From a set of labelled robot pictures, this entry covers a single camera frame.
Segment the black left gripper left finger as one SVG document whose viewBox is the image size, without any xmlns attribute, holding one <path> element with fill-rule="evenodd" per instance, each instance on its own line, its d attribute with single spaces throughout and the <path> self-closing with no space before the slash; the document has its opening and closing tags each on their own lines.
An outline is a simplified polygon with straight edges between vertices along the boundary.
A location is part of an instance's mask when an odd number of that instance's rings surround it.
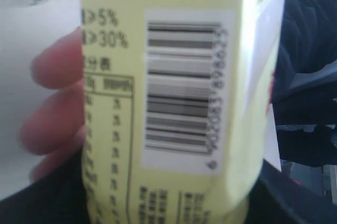
<svg viewBox="0 0 337 224">
<path fill-rule="evenodd" d="M 81 151 L 27 188 L 1 200 L 1 223 L 90 223 Z"/>
</svg>

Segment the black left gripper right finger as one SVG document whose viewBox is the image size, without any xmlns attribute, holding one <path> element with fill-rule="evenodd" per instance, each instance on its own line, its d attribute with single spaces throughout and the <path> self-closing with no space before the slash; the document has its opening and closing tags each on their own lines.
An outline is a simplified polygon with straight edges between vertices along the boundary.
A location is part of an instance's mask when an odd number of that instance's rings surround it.
<svg viewBox="0 0 337 224">
<path fill-rule="evenodd" d="M 336 205 L 319 197 L 263 161 L 249 194 L 248 224 L 336 224 Z"/>
</svg>

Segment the person's open hand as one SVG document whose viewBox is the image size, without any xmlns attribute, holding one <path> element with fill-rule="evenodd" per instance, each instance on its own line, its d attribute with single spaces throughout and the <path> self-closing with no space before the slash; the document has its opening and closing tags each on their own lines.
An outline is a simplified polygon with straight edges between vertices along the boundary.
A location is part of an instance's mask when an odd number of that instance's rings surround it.
<svg viewBox="0 0 337 224">
<path fill-rule="evenodd" d="M 85 139 L 80 28 L 34 58 L 31 76 L 36 84 L 55 90 L 19 131 L 22 146 L 43 156 L 30 173 L 35 182 L 67 161 Z"/>
</svg>

